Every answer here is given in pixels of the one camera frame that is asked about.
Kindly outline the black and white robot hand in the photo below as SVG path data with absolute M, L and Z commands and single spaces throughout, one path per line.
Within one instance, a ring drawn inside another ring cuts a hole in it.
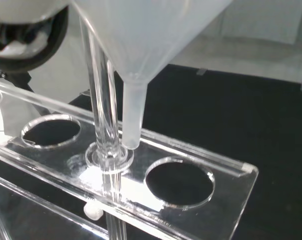
M 0 70 L 28 72 L 60 48 L 69 23 L 69 0 L 0 0 Z

